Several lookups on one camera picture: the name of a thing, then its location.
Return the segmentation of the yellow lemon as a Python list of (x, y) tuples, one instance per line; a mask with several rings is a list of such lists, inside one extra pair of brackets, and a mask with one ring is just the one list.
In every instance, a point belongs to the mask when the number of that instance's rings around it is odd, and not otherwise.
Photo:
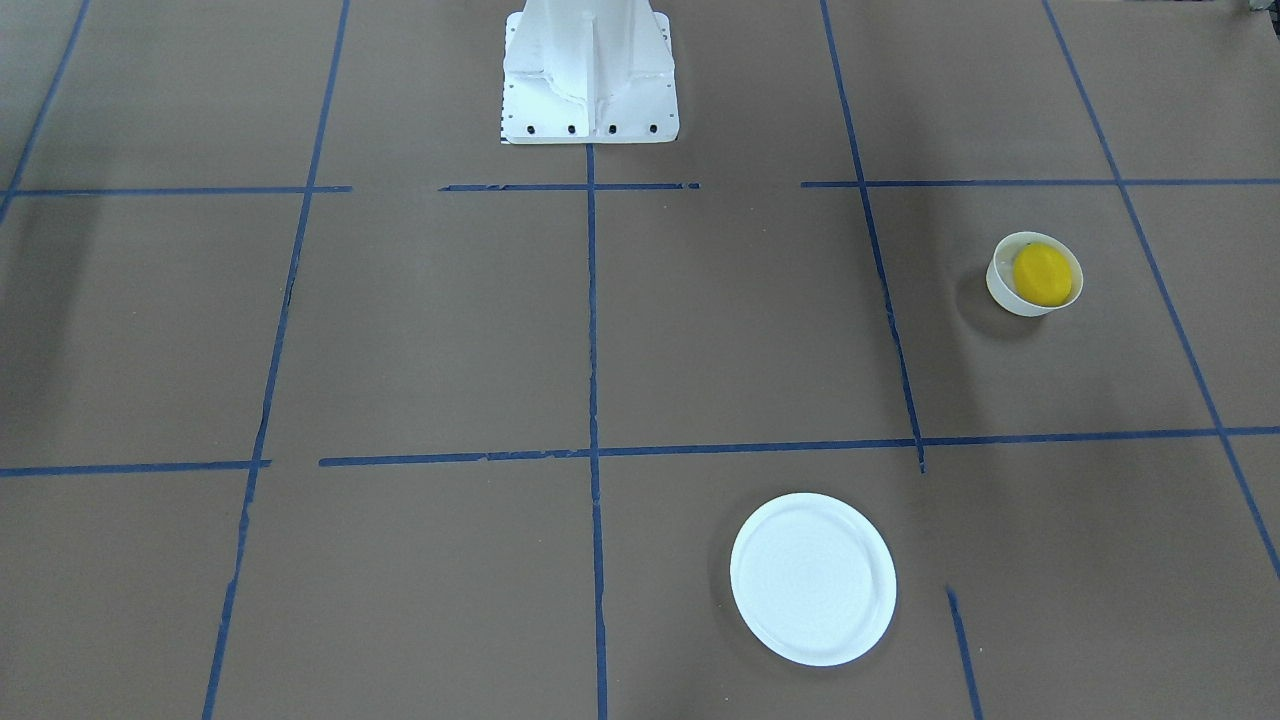
[(1021, 300), (1041, 307), (1060, 307), (1074, 292), (1073, 265), (1055, 246), (1029, 243), (1014, 258), (1012, 282)]

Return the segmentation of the white round plate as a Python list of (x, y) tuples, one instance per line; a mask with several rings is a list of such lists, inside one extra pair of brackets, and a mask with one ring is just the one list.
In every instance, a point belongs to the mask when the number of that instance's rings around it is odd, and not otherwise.
[(899, 600), (888, 543), (828, 495), (781, 495), (754, 510), (730, 552), (730, 589), (746, 628), (805, 667), (854, 662), (887, 634)]

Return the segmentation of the small white bowl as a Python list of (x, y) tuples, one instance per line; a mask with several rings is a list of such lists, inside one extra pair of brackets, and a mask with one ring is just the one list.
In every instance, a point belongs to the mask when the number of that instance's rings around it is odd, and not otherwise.
[[(1060, 307), (1041, 307), (1021, 300), (1014, 290), (1012, 261), (1019, 251), (1029, 243), (1048, 243), (1062, 251), (1071, 263), (1074, 292), (1069, 301)], [(1001, 240), (989, 261), (986, 273), (986, 284), (991, 297), (1009, 313), (1019, 316), (1043, 316), (1074, 304), (1082, 295), (1084, 277), (1082, 265), (1068, 246), (1056, 238), (1038, 232), (1021, 231)]]

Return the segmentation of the white pedestal column with base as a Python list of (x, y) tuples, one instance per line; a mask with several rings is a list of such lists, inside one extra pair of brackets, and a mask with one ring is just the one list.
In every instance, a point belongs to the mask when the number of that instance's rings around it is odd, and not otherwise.
[(506, 18), (502, 69), (503, 143), (680, 135), (672, 27), (649, 1), (527, 1)]

